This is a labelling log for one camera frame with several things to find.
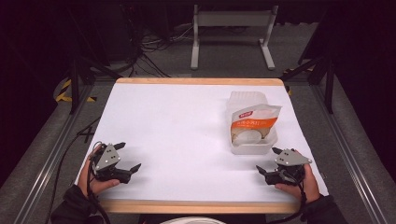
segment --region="black sleeve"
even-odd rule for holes
[[[81,189],[74,185],[64,194],[64,201],[52,212],[53,224],[82,224],[90,214],[96,213],[93,203],[88,201]]]
[[[308,224],[347,223],[331,195],[326,197],[321,196],[316,201],[307,204],[303,209],[301,221],[308,221]]]

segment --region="table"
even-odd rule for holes
[[[87,155],[97,141],[125,142],[117,168],[142,163],[129,184],[100,195],[114,213],[293,213],[299,203],[268,186],[255,166],[276,168],[275,153],[231,152],[226,102],[232,91],[261,91],[282,105],[275,147],[313,159],[283,82],[276,78],[120,78],[108,98]],[[311,164],[320,192],[327,188]]]

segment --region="yellow and black tape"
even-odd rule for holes
[[[72,79],[68,78],[66,80],[66,82],[64,83],[64,85],[62,86],[61,91],[59,92],[58,96],[56,97],[56,102],[72,102],[73,99],[69,96],[65,96],[66,95],[66,91],[69,88],[69,86],[71,86],[72,84]],[[97,97],[88,97],[87,102],[96,102]]]

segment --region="person's left hand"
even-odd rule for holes
[[[101,147],[101,145],[97,146],[93,152],[98,150],[100,147]],[[89,169],[90,157],[91,157],[91,155],[88,157],[87,160],[85,160],[84,167],[82,168],[82,170],[79,174],[79,178],[78,178],[78,186],[86,198],[88,198],[87,177],[88,177],[88,172],[90,170]],[[115,187],[120,183],[120,181],[118,179],[99,181],[99,180],[95,179],[92,174],[90,174],[89,179],[92,179],[92,181],[90,182],[90,186],[91,186],[92,193],[94,195],[98,195],[100,192],[104,191],[105,189]]]

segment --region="gray floor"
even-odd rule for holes
[[[297,61],[315,28],[315,24],[274,28],[269,47],[276,64],[275,71],[266,69],[257,41],[263,30],[257,28],[248,28],[239,35],[222,29],[205,31],[201,36],[199,69],[196,71],[190,70],[190,39],[147,55],[172,77],[279,77],[283,70],[297,66]],[[138,60],[137,63],[146,71],[155,73],[143,61]],[[152,77],[137,65],[134,69],[134,76]],[[51,166],[52,173],[46,178],[40,176],[40,172],[46,167],[45,162],[53,154],[53,150],[65,150],[78,131],[101,116],[114,81],[107,77],[100,79],[93,87],[84,89],[89,96],[97,97],[97,101],[83,103],[76,115],[68,115],[70,103],[58,104],[47,124],[0,189],[0,223],[44,223],[57,171]],[[335,82],[332,116],[326,113],[320,100],[322,85],[307,85],[304,74],[286,84],[290,85],[290,99],[318,168],[326,176],[329,192],[335,197],[347,221],[360,224],[396,223],[396,214],[393,212],[396,200],[392,197],[396,189],[395,183],[376,156],[339,83]],[[54,87],[55,94],[60,86]],[[66,128],[65,124],[71,121],[74,125]],[[332,121],[339,127],[341,139],[334,130]],[[93,132],[96,125],[97,122],[92,125]],[[63,133],[67,135],[60,143],[59,137]],[[81,136],[68,150],[57,184],[55,206],[61,201],[64,191],[74,182],[91,139],[85,142],[85,136]],[[350,151],[352,157],[345,156],[345,149]],[[30,195],[31,189],[40,183],[43,183],[43,190],[37,195]],[[269,215],[268,219],[283,216]],[[110,214],[110,219],[112,223],[133,224],[136,223],[138,215]]]

